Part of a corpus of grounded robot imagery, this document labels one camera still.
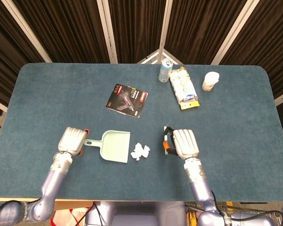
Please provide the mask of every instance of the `wire basket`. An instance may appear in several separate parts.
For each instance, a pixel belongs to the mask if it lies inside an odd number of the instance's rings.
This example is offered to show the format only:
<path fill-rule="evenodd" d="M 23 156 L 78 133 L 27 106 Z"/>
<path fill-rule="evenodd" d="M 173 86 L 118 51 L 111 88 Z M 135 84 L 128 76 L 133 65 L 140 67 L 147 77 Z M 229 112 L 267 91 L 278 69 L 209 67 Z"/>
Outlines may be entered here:
<path fill-rule="evenodd" d="M 200 209 L 202 208 L 201 205 L 198 205 L 196 203 L 189 203 L 189 206 L 193 206 L 193 207 L 200 208 Z M 235 213 L 235 212 L 260 214 L 260 213 L 265 212 L 262 210 L 248 209 L 244 207 L 235 207 L 235 206 L 229 206 L 229 205 L 217 205 L 217 207 L 219 208 L 220 211 L 226 212 L 229 214 Z M 270 214 L 266 214 L 266 216 L 270 217 L 278 226 L 281 225 L 282 220 L 281 220 L 281 216 L 279 213 L 270 213 Z"/>

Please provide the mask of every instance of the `dustpan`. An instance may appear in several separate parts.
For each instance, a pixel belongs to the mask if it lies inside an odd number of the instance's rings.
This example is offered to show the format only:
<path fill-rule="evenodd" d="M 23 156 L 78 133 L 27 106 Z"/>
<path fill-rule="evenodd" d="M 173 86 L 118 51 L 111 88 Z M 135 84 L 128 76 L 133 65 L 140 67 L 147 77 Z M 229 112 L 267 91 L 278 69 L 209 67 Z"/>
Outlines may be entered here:
<path fill-rule="evenodd" d="M 108 161 L 128 162 L 130 132 L 107 130 L 102 140 L 84 140 L 87 146 L 100 148 L 100 155 Z"/>

